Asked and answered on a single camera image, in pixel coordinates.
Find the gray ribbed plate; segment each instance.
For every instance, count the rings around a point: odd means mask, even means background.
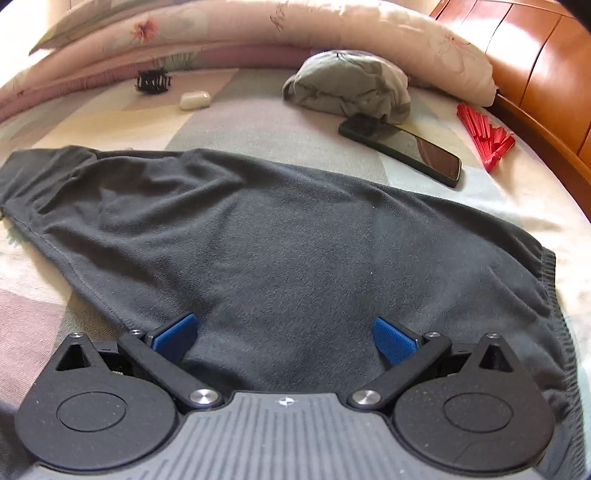
[[[75,478],[41,466],[27,480]],[[350,410],[334,394],[237,393],[187,416],[166,448],[105,480],[462,480],[417,460],[383,418]],[[505,480],[541,480],[529,469]]]

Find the white logo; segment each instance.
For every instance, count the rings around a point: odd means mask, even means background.
[[[283,398],[280,398],[279,400],[277,400],[277,403],[279,405],[281,405],[282,407],[291,407],[296,402],[297,402],[297,400],[294,400],[291,397],[283,397]]]

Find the blue pad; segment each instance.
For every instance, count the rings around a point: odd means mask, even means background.
[[[375,346],[393,365],[399,364],[418,350],[416,340],[380,318],[374,321],[373,333]]]
[[[174,364],[179,363],[197,340],[198,326],[195,315],[187,315],[154,337],[152,350]]]

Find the red folding fan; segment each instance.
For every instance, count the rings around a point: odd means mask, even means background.
[[[503,127],[493,127],[486,115],[465,103],[457,106],[457,115],[474,140],[485,170],[490,173],[507,150],[515,145],[515,138]]]

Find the smartphone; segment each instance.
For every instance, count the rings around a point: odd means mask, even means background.
[[[357,114],[339,125],[339,134],[455,187],[462,162],[454,154],[393,125]]]

